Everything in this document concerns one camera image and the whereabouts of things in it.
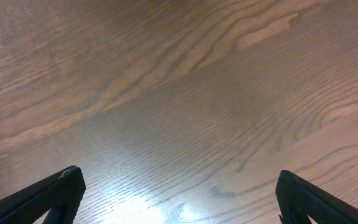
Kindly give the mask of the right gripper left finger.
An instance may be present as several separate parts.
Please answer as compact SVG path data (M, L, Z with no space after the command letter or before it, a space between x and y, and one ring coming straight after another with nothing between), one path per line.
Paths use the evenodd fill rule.
M0 223L73 223L86 190L82 171L69 166L0 200Z

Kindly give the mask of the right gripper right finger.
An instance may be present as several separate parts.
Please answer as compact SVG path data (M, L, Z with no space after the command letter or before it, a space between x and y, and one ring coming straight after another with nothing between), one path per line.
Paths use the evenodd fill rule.
M282 170L275 188L282 224L358 224L358 209Z

